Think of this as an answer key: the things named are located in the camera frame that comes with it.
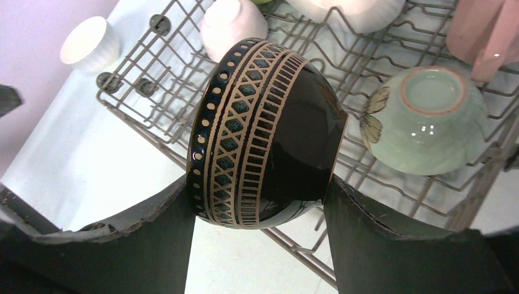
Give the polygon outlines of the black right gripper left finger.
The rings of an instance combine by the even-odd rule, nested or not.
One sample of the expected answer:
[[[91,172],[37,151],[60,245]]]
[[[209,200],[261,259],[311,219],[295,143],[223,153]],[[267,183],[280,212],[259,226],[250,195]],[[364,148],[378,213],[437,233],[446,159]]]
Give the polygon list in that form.
[[[57,293],[183,293],[195,215],[180,177],[77,232],[29,233],[1,222],[1,260]]]

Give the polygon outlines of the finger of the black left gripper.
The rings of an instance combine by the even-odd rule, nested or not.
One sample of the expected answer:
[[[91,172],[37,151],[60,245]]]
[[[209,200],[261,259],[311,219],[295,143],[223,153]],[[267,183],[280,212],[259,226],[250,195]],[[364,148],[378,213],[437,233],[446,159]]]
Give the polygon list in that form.
[[[1,117],[7,115],[23,104],[20,93],[12,86],[0,85]]]

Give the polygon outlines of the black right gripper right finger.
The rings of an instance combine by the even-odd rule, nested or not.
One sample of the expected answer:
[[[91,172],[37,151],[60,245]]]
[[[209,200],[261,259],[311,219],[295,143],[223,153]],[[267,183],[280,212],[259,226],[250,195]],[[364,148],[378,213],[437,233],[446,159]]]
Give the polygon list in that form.
[[[487,234],[435,227],[338,176],[324,215],[340,293],[518,292],[518,227]]]

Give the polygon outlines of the green ceramic bowl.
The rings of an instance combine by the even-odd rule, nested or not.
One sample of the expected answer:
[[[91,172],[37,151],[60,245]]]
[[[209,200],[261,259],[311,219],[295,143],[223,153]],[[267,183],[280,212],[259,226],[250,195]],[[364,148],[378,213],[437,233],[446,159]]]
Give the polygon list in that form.
[[[359,130],[366,148],[388,167],[441,175],[482,155],[488,108],[470,79],[446,67],[413,67],[368,98]]]

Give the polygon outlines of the brown dotted bowl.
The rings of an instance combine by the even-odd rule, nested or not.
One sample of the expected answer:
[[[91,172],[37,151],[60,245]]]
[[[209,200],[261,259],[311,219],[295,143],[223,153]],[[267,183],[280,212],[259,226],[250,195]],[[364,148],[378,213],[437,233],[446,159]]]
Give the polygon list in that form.
[[[196,215],[256,230],[322,205],[347,121],[309,60],[266,39],[239,41],[213,70],[193,122],[186,183]]]

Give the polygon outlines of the small white bowl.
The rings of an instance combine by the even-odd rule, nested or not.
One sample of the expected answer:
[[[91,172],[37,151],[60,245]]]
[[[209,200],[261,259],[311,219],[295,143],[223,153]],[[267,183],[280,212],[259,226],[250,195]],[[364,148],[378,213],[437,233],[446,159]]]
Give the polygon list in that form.
[[[217,0],[204,14],[200,34],[208,57],[220,62],[238,41],[265,39],[268,24],[258,6],[249,0]]]

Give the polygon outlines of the large white plate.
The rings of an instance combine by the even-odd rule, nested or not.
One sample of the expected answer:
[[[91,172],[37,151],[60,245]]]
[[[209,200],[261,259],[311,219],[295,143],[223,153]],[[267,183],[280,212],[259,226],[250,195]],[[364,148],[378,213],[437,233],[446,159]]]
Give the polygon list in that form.
[[[292,1],[298,12],[334,30],[368,34],[389,26],[402,12],[404,0]]]

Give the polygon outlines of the pink mug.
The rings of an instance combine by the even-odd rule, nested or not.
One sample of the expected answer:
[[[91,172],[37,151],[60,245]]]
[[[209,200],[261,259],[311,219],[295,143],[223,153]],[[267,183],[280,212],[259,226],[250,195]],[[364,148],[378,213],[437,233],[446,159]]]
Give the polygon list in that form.
[[[446,45],[472,65],[472,80],[491,81],[499,68],[518,62],[518,1],[458,1]]]

